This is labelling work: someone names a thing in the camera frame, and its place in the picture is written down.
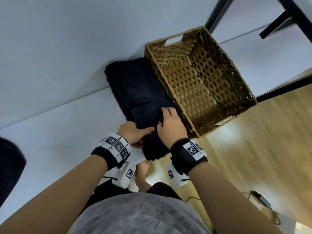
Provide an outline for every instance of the woven basket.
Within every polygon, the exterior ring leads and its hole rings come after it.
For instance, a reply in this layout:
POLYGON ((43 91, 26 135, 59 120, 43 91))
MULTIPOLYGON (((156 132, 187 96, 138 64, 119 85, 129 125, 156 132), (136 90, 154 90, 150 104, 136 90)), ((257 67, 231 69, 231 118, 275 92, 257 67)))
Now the woven basket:
POLYGON ((257 103, 205 27, 147 43, 144 56, 176 103, 189 137, 204 137, 257 103))

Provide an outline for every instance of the right hand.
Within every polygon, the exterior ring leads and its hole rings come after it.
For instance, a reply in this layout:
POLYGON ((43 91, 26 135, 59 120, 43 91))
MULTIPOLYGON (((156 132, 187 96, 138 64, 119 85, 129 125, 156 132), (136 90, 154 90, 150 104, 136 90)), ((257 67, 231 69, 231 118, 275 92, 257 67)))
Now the right hand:
POLYGON ((163 111, 163 123, 157 125, 157 133, 161 141, 170 149, 175 142, 188 137, 177 111, 174 108, 161 108, 163 111))

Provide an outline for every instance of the black cord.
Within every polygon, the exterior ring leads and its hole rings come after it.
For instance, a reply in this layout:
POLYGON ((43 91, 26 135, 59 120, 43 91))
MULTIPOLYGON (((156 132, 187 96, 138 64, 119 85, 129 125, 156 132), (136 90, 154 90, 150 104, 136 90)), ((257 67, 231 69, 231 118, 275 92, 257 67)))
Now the black cord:
POLYGON ((190 196, 190 197, 187 198, 187 200, 186 200, 185 202, 187 202, 187 201, 188 201, 189 199, 191 199, 191 198, 200 200, 200 199, 198 199, 198 198, 196 198, 196 197, 194 197, 194 196, 190 196))
POLYGON ((248 194, 248 199, 250 199, 250 194, 248 192, 242 192, 242 194, 248 194))
POLYGON ((110 178, 110 179, 114 179, 115 181, 117 181, 117 178, 115 177, 103 177, 103 178, 110 178))
POLYGON ((277 214, 272 210, 272 208, 269 208, 269 209, 271 209, 272 213, 274 214, 274 216, 275 216, 275 217, 277 218, 277 220, 278 220, 278 223, 274 223, 274 224, 275 224, 275 225, 280 225, 280 220, 279 220, 277 214))

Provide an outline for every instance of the hand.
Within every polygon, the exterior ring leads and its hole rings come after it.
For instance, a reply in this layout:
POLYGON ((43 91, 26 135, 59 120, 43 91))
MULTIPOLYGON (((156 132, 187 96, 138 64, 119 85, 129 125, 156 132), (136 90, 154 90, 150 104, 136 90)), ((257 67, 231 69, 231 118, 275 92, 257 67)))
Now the hand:
POLYGON ((124 137, 131 146, 140 149, 143 148, 142 137, 153 132, 154 129, 154 127, 147 127, 140 130, 134 122, 127 121, 120 125, 117 135, 124 137))
POLYGON ((164 145, 170 149, 178 140, 187 138, 188 133, 174 108, 161 109, 163 111, 163 123, 158 123, 157 133, 164 145))

